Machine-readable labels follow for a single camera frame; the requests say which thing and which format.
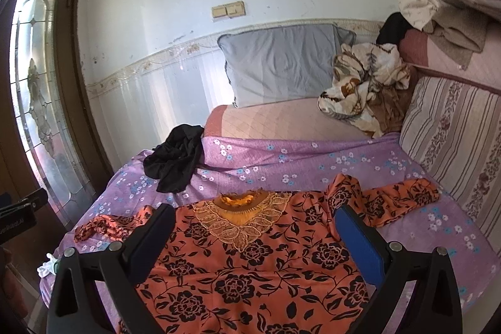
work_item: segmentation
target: silver screw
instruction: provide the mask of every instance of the silver screw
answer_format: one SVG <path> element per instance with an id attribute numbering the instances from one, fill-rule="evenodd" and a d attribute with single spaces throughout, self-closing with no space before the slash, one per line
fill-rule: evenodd
<path id="1" fill-rule="evenodd" d="M 437 247 L 437 253 L 439 255 L 445 256 L 448 254 L 447 249 L 445 249 L 443 246 Z"/>
<path id="2" fill-rule="evenodd" d="M 67 258 L 70 258 L 72 257 L 74 254 L 75 254 L 75 249 L 74 247 L 70 247 L 70 248 L 66 248 L 63 252 L 64 256 L 66 256 Z"/>
<path id="3" fill-rule="evenodd" d="M 390 242 L 390 249 L 393 252 L 400 252 L 402 250 L 402 248 L 403 248 L 403 246 L 400 242 L 397 242 L 397 241 Z"/>
<path id="4" fill-rule="evenodd" d="M 113 241 L 111 244 L 108 245 L 108 249 L 112 252 L 119 251 L 122 248 L 122 242 L 120 241 Z"/>

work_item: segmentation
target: purple floral bedsheet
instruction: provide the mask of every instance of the purple floral bedsheet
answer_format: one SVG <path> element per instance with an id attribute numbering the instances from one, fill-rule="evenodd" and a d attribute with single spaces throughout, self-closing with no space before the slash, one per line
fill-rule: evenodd
<path id="1" fill-rule="evenodd" d="M 79 221 L 81 225 L 99 214 L 131 215 L 146 204 L 182 206 L 214 198 L 219 193 L 243 193 L 263 188 L 273 191 L 324 190 L 335 175 L 356 177 L 362 189 L 380 187 L 427 174 L 400 149 L 399 134 L 356 142 L 244 140 L 204 137 L 204 159 L 184 192 L 162 194 L 156 180 L 144 175 L 144 150 L 124 165 L 109 181 L 106 191 Z M 397 240 L 408 250 L 430 252 L 437 246 L 449 251 L 459 287 L 463 313 L 482 295 L 500 267 L 487 240 L 455 201 L 442 194 L 437 203 L 413 211 L 379 232 L 387 241 Z M 102 250 L 108 242 L 99 236 L 75 244 L 68 232 L 54 256 L 69 246 L 79 252 Z M 40 283 L 49 304 L 54 276 Z M 112 323 L 118 315 L 104 285 L 99 291 Z M 394 332 L 409 301 L 412 285 L 404 291 L 386 332 Z"/>

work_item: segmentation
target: stained glass window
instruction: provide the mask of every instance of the stained glass window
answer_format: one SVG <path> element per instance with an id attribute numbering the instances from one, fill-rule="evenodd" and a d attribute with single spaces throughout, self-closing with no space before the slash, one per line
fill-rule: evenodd
<path id="1" fill-rule="evenodd" d="M 17 0 L 10 48 L 11 95 L 29 164 L 49 203 L 71 229 L 95 192 L 73 146 L 54 67 L 56 0 Z"/>

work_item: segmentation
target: black garment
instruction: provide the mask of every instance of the black garment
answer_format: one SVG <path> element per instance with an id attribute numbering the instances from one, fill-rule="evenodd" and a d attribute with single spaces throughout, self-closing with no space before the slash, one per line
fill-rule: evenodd
<path id="1" fill-rule="evenodd" d="M 191 180 L 195 166 L 204 151 L 201 126 L 179 125 L 171 130 L 164 143 L 144 159 L 144 174 L 160 179 L 159 193 L 179 193 Z"/>
<path id="2" fill-rule="evenodd" d="M 400 12 L 395 12 L 384 22 L 379 31 L 376 44 L 391 43 L 398 45 L 409 29 L 412 29 L 410 23 L 405 20 Z"/>

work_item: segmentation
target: gray pillow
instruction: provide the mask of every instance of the gray pillow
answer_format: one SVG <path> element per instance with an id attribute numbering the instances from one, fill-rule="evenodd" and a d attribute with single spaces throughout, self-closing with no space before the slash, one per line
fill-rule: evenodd
<path id="1" fill-rule="evenodd" d="M 236 107 L 317 97 L 332 84 L 332 58 L 356 34 L 331 24 L 224 34 L 226 74 Z"/>

